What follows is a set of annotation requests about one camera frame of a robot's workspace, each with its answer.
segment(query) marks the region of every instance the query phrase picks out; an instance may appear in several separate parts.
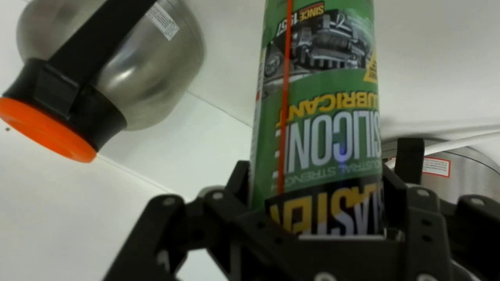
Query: spray can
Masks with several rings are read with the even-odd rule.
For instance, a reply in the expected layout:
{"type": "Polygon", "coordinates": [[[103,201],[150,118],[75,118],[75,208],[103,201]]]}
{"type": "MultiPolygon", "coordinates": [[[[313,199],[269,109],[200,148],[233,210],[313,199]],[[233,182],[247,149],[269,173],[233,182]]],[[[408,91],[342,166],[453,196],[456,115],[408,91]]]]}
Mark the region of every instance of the spray can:
{"type": "Polygon", "coordinates": [[[267,0],[261,46],[250,205],[299,235],[380,232],[372,0],[267,0]]]}

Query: orange cap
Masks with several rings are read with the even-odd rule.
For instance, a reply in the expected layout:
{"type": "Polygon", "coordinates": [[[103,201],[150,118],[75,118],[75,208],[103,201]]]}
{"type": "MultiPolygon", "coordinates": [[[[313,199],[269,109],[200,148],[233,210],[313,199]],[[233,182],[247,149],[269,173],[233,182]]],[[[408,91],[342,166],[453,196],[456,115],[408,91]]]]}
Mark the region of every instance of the orange cap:
{"type": "Polygon", "coordinates": [[[0,118],[35,141],[74,160],[91,162],[97,154],[75,130],[27,102],[0,96],[0,118]]]}

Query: stainless steel bottle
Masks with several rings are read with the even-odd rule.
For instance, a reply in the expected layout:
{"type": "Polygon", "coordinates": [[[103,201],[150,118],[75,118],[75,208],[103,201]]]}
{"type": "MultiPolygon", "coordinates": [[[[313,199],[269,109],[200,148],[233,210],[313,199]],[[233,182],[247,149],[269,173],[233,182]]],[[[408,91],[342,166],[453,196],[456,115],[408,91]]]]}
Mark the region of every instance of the stainless steel bottle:
{"type": "MultiPolygon", "coordinates": [[[[105,0],[28,2],[17,26],[22,57],[49,59],[103,2],[105,0]]],[[[164,34],[155,23],[164,18],[155,18],[158,12],[150,10],[96,80],[97,90],[127,118],[127,129],[141,129],[163,119],[203,59],[202,32],[181,0],[160,0],[152,9],[164,9],[172,16],[172,21],[163,23],[171,24],[171,34],[164,34]]]]}
{"type": "Polygon", "coordinates": [[[25,66],[0,118],[80,162],[119,130],[163,119],[203,60],[181,0],[33,0],[17,43],[25,66]]]}

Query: yellow lettering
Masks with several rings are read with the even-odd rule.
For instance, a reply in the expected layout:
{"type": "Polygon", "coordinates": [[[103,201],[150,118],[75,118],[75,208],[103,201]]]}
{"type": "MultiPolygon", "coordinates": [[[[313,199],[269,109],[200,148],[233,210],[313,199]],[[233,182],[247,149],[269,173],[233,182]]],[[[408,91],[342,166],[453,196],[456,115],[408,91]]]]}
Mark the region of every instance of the yellow lettering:
{"type": "Polygon", "coordinates": [[[336,98],[336,109],[344,109],[344,91],[335,93],[336,98]]]}
{"type": "Polygon", "coordinates": [[[374,91],[369,93],[369,105],[378,107],[378,96],[374,91]]]}
{"type": "Polygon", "coordinates": [[[322,191],[317,196],[317,222],[327,222],[328,219],[328,210],[327,210],[327,193],[322,191]]]}
{"type": "Polygon", "coordinates": [[[269,213],[275,222],[281,224],[278,204],[271,205],[269,213]]]}
{"type": "Polygon", "coordinates": [[[369,107],[369,93],[367,91],[356,91],[356,104],[358,104],[358,107],[369,107]]]}
{"type": "Polygon", "coordinates": [[[313,198],[302,196],[285,202],[283,226],[292,233],[311,229],[313,224],[313,198]]]}
{"type": "Polygon", "coordinates": [[[331,112],[336,105],[336,98],[335,94],[324,94],[321,96],[321,102],[319,112],[331,112]]]}
{"type": "Polygon", "coordinates": [[[299,105],[291,105],[288,121],[292,121],[294,118],[300,118],[303,115],[305,115],[305,105],[302,101],[299,102],[299,105]]]}
{"type": "Polygon", "coordinates": [[[316,7],[308,7],[306,10],[300,12],[300,21],[302,20],[308,20],[308,18],[316,16],[316,15],[324,13],[324,12],[325,12],[325,5],[324,4],[316,5],[316,7]]]}
{"type": "Polygon", "coordinates": [[[360,187],[355,185],[352,188],[349,187],[342,187],[338,188],[333,194],[331,194],[331,215],[336,216],[338,213],[341,213],[344,208],[353,207],[356,204],[361,204],[364,199],[367,199],[374,191],[377,190],[377,183],[367,183],[364,185],[364,190],[361,193],[360,187]]]}
{"type": "Polygon", "coordinates": [[[355,107],[356,105],[355,94],[352,94],[352,93],[342,93],[342,94],[344,94],[344,98],[342,98],[344,107],[355,107]]]}
{"type": "Polygon", "coordinates": [[[321,96],[316,96],[314,99],[310,99],[310,101],[306,102],[306,112],[308,112],[308,115],[316,113],[319,102],[321,102],[321,96]]]}

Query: metal bottle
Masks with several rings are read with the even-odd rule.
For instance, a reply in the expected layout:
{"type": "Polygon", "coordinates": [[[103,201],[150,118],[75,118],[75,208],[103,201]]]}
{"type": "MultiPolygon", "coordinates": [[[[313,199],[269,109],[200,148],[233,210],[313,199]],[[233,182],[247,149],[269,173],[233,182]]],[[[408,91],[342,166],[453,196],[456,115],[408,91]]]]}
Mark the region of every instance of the metal bottle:
{"type": "MultiPolygon", "coordinates": [[[[49,59],[103,2],[30,1],[17,26],[22,57],[49,59]]],[[[189,7],[181,0],[160,0],[102,68],[94,87],[124,113],[125,129],[147,127],[172,110],[202,59],[202,32],[189,7]]]]}

